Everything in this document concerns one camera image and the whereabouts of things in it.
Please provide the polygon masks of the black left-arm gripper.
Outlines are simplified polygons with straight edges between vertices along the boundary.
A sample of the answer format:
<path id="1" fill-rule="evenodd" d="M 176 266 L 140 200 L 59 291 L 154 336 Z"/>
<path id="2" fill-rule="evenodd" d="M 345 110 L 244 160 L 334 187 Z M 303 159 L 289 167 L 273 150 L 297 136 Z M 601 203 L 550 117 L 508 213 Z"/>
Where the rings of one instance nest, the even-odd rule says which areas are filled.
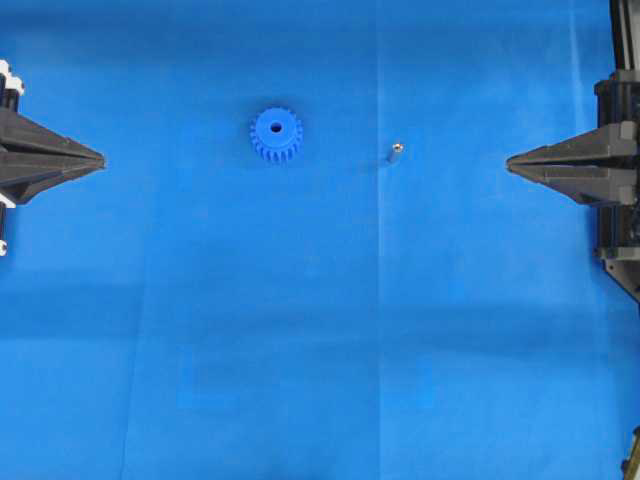
<path id="1" fill-rule="evenodd" d="M 36 195 L 106 167 L 104 156 L 16 113 L 23 81 L 1 60 L 1 255 L 5 256 L 7 211 Z"/>

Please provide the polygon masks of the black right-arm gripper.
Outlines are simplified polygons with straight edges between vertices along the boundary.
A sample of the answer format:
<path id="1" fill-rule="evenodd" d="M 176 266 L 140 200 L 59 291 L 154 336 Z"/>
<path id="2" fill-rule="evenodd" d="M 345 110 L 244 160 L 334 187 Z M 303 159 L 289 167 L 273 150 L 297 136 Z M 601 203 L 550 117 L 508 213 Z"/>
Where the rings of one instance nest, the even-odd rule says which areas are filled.
<path id="1" fill-rule="evenodd" d="M 507 170 L 597 209 L 597 249 L 606 273 L 639 298 L 639 77 L 616 71 L 595 86 L 599 128 L 507 160 Z M 599 164 L 618 168 L 552 166 Z"/>

